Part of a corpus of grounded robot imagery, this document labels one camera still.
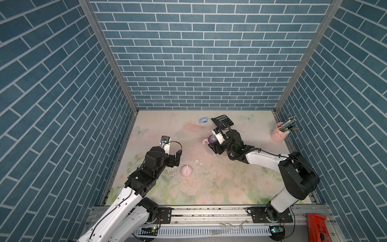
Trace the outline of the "pink bottle cap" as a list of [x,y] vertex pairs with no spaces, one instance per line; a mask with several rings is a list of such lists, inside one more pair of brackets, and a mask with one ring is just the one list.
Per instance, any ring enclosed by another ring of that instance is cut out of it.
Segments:
[[193,170],[192,170],[192,167],[190,165],[184,165],[182,168],[181,168],[181,175],[184,177],[184,178],[189,178],[192,176],[192,173],[193,173]]

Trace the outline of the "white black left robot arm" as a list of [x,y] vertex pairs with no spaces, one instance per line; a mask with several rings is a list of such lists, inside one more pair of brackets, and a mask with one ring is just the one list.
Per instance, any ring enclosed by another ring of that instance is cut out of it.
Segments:
[[147,198],[165,168],[180,165],[182,150],[175,155],[169,145],[152,147],[143,164],[131,173],[115,202],[79,239],[79,242],[124,242],[145,223],[158,222],[158,204]]

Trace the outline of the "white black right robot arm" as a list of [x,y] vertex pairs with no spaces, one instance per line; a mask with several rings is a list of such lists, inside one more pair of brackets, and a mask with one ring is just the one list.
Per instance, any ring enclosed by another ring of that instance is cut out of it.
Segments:
[[266,205],[265,215],[277,222],[292,205],[304,200],[313,192],[320,178],[299,152],[275,154],[261,148],[246,145],[237,130],[223,132],[215,128],[208,146],[215,154],[226,153],[230,160],[258,165],[281,174],[284,188]]

